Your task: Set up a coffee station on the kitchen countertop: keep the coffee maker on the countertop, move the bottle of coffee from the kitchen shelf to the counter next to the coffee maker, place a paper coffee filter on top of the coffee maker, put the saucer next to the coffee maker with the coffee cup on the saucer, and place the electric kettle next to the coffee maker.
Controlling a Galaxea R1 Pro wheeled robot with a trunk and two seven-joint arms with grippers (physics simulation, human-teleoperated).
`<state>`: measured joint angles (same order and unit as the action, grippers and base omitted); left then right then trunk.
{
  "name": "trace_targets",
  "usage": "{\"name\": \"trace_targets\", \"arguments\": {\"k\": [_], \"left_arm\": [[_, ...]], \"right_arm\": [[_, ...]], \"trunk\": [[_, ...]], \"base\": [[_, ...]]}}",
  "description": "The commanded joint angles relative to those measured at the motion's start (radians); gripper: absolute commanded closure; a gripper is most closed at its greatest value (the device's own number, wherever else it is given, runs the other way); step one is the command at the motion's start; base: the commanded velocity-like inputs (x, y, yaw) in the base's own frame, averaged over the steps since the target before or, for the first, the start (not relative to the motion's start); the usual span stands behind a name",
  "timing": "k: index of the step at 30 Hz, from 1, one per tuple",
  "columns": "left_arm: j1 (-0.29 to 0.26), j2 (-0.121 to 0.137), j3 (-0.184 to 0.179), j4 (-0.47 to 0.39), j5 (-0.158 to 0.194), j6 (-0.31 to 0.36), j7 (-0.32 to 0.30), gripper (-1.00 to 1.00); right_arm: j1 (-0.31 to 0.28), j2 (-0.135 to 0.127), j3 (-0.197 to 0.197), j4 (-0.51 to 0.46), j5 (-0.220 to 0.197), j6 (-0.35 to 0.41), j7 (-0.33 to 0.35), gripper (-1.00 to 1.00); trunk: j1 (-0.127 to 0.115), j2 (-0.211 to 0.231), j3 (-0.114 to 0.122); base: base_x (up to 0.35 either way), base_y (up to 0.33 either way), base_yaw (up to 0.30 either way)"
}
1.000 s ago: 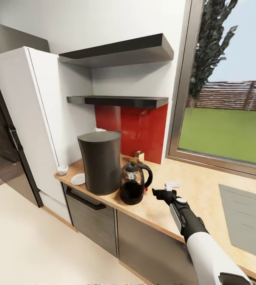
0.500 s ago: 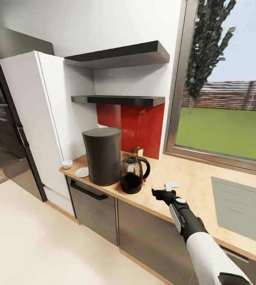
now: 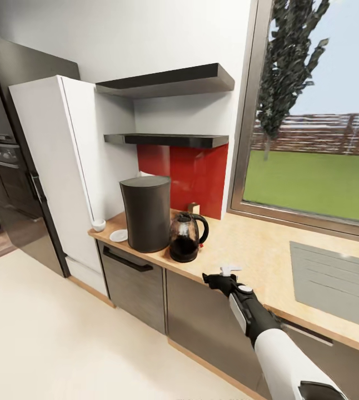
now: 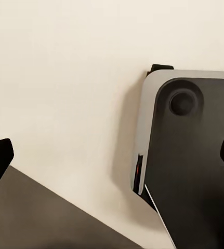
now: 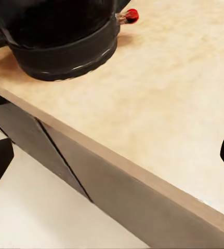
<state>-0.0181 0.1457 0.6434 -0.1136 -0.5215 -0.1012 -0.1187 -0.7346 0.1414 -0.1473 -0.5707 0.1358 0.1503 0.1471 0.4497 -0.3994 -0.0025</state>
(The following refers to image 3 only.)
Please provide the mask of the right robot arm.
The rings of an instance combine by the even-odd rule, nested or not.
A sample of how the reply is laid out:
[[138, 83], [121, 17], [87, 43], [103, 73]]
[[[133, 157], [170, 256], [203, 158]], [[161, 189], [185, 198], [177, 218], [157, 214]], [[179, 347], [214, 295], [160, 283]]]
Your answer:
[[210, 289], [219, 289], [228, 297], [244, 334], [251, 340], [272, 400], [348, 400], [287, 335], [277, 316], [256, 299], [254, 290], [236, 282], [236, 275], [230, 271], [241, 269], [238, 263], [222, 263], [219, 274], [201, 275]]

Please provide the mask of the electric kettle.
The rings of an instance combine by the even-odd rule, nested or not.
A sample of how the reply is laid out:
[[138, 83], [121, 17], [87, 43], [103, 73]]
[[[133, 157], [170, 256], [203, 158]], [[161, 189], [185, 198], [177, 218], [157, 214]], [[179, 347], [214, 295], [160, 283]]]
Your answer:
[[[198, 255], [199, 248], [202, 248], [209, 236], [209, 225], [207, 220], [199, 215], [190, 212], [180, 211], [172, 221], [169, 233], [169, 254], [177, 262], [193, 262]], [[204, 233], [200, 238], [197, 220], [203, 222]]]

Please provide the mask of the coffee cup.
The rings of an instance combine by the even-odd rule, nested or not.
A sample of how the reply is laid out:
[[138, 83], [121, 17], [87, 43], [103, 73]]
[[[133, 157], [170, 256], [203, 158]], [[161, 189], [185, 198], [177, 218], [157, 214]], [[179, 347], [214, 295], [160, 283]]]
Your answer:
[[97, 232], [101, 232], [101, 231], [105, 230], [105, 227], [106, 227], [105, 220], [103, 220], [103, 219], [99, 219], [99, 220], [93, 222], [91, 225], [92, 225], [91, 229], [94, 229]]

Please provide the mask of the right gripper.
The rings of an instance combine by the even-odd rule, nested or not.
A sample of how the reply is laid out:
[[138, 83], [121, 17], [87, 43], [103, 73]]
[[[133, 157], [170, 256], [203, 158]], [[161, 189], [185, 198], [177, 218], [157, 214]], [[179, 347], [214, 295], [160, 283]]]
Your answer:
[[230, 276], [222, 276], [220, 274], [206, 275], [205, 273], [202, 273], [201, 275], [204, 284], [207, 284], [210, 287], [210, 289], [219, 289], [221, 292], [225, 291], [224, 290], [226, 286], [226, 284], [224, 284], [225, 282], [236, 281], [235, 274], [230, 274]]

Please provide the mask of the saucer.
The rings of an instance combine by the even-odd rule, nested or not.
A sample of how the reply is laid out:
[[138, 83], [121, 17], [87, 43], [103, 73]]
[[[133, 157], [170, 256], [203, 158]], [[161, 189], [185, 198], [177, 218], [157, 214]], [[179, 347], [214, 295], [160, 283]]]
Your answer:
[[112, 233], [110, 236], [112, 242], [122, 242], [128, 239], [128, 232], [127, 230], [119, 230]]

